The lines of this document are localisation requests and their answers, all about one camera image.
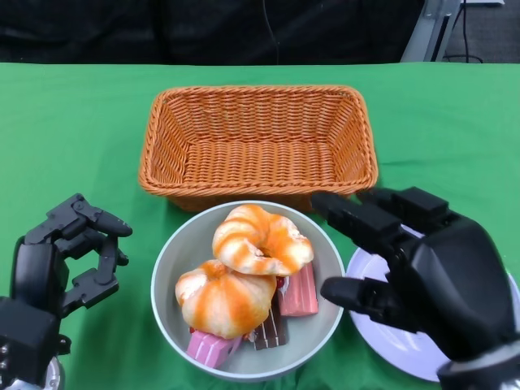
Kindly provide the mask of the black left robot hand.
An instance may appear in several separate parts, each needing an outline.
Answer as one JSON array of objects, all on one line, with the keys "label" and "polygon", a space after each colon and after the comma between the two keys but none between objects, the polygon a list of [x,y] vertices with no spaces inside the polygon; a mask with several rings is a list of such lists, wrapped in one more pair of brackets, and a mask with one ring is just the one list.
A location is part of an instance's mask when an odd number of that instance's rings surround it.
[{"label": "black left robot hand", "polygon": [[[82,194],[69,197],[17,242],[11,297],[60,319],[96,305],[118,291],[116,267],[128,265],[118,239],[131,235],[132,228],[122,219],[90,205]],[[66,260],[92,251],[99,257],[97,267],[74,277],[66,290]]]}]

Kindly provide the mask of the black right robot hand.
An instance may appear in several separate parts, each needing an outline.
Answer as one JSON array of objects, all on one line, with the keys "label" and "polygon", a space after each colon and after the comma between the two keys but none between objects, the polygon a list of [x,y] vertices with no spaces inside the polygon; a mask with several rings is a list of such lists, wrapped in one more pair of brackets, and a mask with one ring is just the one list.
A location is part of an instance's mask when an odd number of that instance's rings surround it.
[{"label": "black right robot hand", "polygon": [[388,266],[384,280],[330,277],[322,297],[408,332],[453,361],[518,340],[509,277],[487,231],[420,188],[372,188],[349,200],[316,192],[327,224]]}]

